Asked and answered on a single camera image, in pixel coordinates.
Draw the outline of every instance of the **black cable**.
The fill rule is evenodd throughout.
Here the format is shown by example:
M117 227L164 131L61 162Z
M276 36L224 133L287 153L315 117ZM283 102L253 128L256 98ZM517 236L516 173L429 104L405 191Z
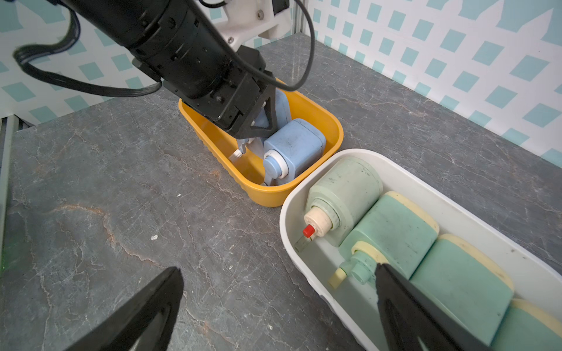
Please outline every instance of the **black cable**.
M301 8L302 12L306 17L306 21L308 22L309 29L310 29L310 55L309 61L306 64L305 72L300 78L298 82L294 85L287 85L277 81L275 78L268 76L267 74L263 73L262 71L256 69L246 61L240 58L227 44L220 33L215 29L215 26L209 21L207 16L201 11L201 9L191 0L185 0L187 5L191 8L191 10L196 14L197 18L199 18L200 23L209 31L211 36L217 41L217 43L226 51L230 59L237 64L239 64L243 69L245 69L248 73L252 74L254 77L273 85L276 88L281 90L285 90L286 92L294 92L298 88L300 88L309 77L310 69L312 68L312 58L314 57L314 25L312 24L312 18L310 18L309 12L306 10L306 6L301 2L301 0L294 0L297 5Z
M216 3L216 4L209 4L209 3L206 3L203 0L199 0L199 3L203 6L205 6L205 7L208 7L208 8L219 8L219 7L222 7L222 6L226 5L226 2L224 2L224 1L221 1L221 2Z
M162 82L158 82L141 89L113 88L110 86L85 83L83 81L72 79L54 72L43 71L33 66L31 64L32 60L43 56L64 52L70 49L80 37L80 22L78 20L76 12L74 12L74 10L70 9L63 3L61 3L61 5L66 7L69 10L70 14L70 25L65 37L62 38L60 42L55 44L32 44L25 45L16 49L13 52L13 57L23 72L45 83L62 86L63 88L69 88L72 90L77 90L79 92L108 97L143 96L154 93L158 91L160 87L162 87Z

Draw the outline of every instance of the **red cap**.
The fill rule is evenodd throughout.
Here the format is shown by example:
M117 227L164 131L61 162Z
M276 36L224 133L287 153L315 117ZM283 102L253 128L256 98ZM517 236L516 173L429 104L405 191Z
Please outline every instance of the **red cap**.
M314 234L315 231L316 231L316 229L314 229L312 224L309 224L309 225L306 226L306 228L304 228L302 230L302 233L304 234L305 237L310 238Z

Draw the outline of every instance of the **yellow plastic bin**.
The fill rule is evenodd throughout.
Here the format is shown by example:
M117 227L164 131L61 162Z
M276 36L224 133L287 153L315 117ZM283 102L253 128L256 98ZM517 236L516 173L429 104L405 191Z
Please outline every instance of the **yellow plastic bin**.
M336 153L343 141L342 125L333 114L299 92L284 93L289 100L291 117L302 118L318 128L326 137L326 148L322 158L309 169L290 183L279 186L260 185L264 181L264 166L262 159L254 155L250 150L236 161L236 165L232 164L228 157L238 148L236 139L195 112L184 104L181 99L178 104L182 115L193 126L195 133L203 140L203 143L212 152L213 156L219 160L220 164L240 184L254 202L267 207L281 206L287 196L289 196L289 193L304 178L308 177L309 174Z

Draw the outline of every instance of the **green plastic bottle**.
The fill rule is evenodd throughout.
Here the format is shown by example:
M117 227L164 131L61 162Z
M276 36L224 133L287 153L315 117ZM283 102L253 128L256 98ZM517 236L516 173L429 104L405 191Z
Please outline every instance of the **green plastic bottle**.
M514 293L500 266L452 234L439 236L410 282L485 345L492 342Z
M297 251L317 236L338 247L382 190L382 180L370 164L353 156L341 158L310 188L304 217L307 226L295 246Z
M389 263L409 279L438 233L439 224L418 205L397 192L385 193L340 245L345 261L328 283L336 289L351 275L375 287L377 263Z
M529 301L513 299L492 341L492 349L562 350L562 323Z

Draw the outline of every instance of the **gray marble countertop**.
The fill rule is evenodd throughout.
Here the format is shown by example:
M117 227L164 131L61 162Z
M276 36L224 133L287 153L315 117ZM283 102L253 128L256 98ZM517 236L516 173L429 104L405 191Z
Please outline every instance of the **gray marble countertop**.
M260 50L284 81L308 38ZM301 92L342 149L379 152L562 272L562 170L317 44ZM170 350L361 349L166 90L16 133L0 280L0 349L63 349L164 267L185 291Z

